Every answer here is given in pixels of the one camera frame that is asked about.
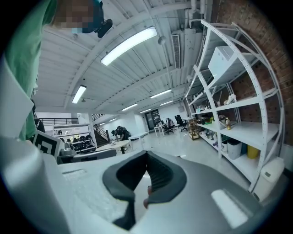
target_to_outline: black rubber grip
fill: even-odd
[[[102,180],[109,193],[116,199],[134,202],[134,190],[147,169],[146,151],[110,166]]]
[[[114,221],[114,224],[126,230],[129,230],[136,223],[133,191],[146,170],[152,181],[152,194],[149,196],[149,203],[171,201],[184,189],[186,184],[186,174],[180,166],[159,157],[152,151],[141,151],[110,166],[105,170],[102,180],[113,197],[129,202],[125,215]]]
[[[152,181],[149,204],[169,202],[185,187],[187,177],[184,170],[166,159],[148,151],[147,172]]]

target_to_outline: red brick wall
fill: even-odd
[[[223,0],[217,8],[217,22],[226,24],[235,22],[241,26],[257,42],[270,61],[280,84],[285,105],[285,143],[293,145],[293,69],[291,59],[278,33],[265,15],[247,0]],[[263,91],[273,87],[271,77],[264,65],[257,63],[253,70]],[[234,81],[232,87],[238,99],[255,93],[247,74]],[[279,123],[280,112],[276,95],[266,99],[266,107],[268,121]],[[261,122],[258,105],[241,107],[239,112],[243,121]]]

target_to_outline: fluorescent light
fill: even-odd
[[[165,103],[161,104],[160,106],[166,105],[166,104],[171,103],[171,102],[173,102],[173,101],[165,102]]]
[[[115,47],[104,58],[102,58],[101,63],[108,66],[111,62],[113,62],[120,55],[122,55],[123,53],[131,49],[132,47],[146,41],[147,39],[155,37],[156,35],[157,35],[157,31],[154,26],[133,35],[132,37],[128,38],[127,40],[119,44],[117,47]]]
[[[154,97],[160,96],[160,95],[165,94],[165,93],[169,93],[169,92],[171,92],[171,91],[172,91],[172,90],[164,91],[164,92],[162,92],[162,93],[159,93],[159,94],[156,94],[156,95],[154,95],[154,96],[151,96],[151,98],[154,98]]]
[[[129,107],[123,109],[122,111],[126,111],[126,110],[128,110],[128,109],[130,109],[130,108],[132,108],[132,107],[134,107],[134,106],[137,106],[137,104],[133,104],[132,106],[129,106]]]
[[[72,103],[76,104],[86,89],[87,89],[87,87],[84,85],[79,86],[78,91],[76,92],[76,94],[72,100]]]
[[[142,111],[142,112],[140,112],[140,113],[144,113],[144,112],[147,112],[147,111],[150,111],[151,109],[148,109],[148,110],[145,110],[145,111]]]

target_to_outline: doorway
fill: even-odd
[[[146,122],[149,130],[153,130],[158,121],[161,121],[158,109],[146,113]]]

